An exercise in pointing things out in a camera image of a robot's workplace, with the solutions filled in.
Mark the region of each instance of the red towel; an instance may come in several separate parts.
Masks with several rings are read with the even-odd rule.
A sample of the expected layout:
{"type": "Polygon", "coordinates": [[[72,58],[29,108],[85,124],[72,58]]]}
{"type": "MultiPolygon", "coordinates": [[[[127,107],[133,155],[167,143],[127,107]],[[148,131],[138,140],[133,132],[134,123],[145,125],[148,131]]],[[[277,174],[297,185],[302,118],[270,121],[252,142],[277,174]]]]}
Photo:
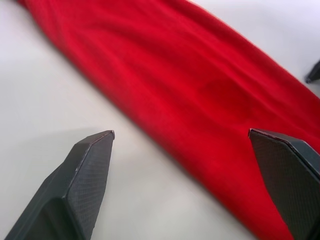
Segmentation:
{"type": "Polygon", "coordinates": [[[54,45],[263,240],[292,236],[249,128],[320,152],[320,99],[185,0],[24,0],[54,45]]]}

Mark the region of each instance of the red cloth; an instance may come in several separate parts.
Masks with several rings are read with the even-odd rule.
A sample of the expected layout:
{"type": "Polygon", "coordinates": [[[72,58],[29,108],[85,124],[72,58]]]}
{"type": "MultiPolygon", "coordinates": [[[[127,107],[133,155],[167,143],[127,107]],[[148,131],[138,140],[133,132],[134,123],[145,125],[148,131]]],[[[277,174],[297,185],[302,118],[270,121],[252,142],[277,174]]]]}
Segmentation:
{"type": "Polygon", "coordinates": [[[25,0],[110,100],[256,236],[292,236],[264,187],[249,128],[320,152],[320,100],[267,55],[185,0],[25,0]]]}

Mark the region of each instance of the textured black plastic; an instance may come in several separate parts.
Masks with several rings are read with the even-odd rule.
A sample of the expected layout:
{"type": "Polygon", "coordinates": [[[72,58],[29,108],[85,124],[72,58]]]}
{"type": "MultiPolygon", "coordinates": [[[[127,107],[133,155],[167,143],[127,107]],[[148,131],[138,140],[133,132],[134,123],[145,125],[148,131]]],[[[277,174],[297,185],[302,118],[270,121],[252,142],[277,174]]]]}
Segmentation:
{"type": "Polygon", "coordinates": [[[105,151],[108,138],[103,138],[93,145],[81,169],[73,180],[67,194],[70,205],[85,239],[90,239],[103,200],[109,169],[111,151],[105,151]]]}
{"type": "Polygon", "coordinates": [[[320,239],[320,156],[283,134],[251,129],[249,137],[265,186],[294,239],[320,239]]]}
{"type": "Polygon", "coordinates": [[[320,61],[314,65],[310,73],[305,77],[305,82],[307,84],[320,79],[320,61]]]}
{"type": "Polygon", "coordinates": [[[75,144],[5,240],[89,240],[105,193],[114,137],[105,131],[75,144]]]}

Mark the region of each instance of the gray background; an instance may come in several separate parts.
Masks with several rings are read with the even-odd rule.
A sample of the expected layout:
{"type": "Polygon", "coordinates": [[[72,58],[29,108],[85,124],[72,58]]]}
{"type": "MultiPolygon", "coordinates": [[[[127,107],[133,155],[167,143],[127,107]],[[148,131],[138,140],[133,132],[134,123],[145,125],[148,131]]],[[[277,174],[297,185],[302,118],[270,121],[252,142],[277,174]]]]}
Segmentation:
{"type": "MultiPolygon", "coordinates": [[[[318,0],[195,0],[299,80],[320,59],[318,0]]],[[[320,85],[312,90],[320,96],[320,85]]],[[[252,240],[103,97],[14,1],[0,1],[0,239],[73,144],[116,133],[93,240],[252,240]]]]}

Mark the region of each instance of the folded red cloth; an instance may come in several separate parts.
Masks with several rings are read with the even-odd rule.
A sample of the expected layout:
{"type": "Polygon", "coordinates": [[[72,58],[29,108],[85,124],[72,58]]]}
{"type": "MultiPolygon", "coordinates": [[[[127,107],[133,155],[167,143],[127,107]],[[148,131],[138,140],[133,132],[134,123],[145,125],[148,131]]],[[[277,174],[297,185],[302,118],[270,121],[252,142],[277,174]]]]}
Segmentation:
{"type": "Polygon", "coordinates": [[[48,38],[256,236],[291,240],[249,128],[320,152],[320,99],[185,0],[24,0],[48,38]]]}

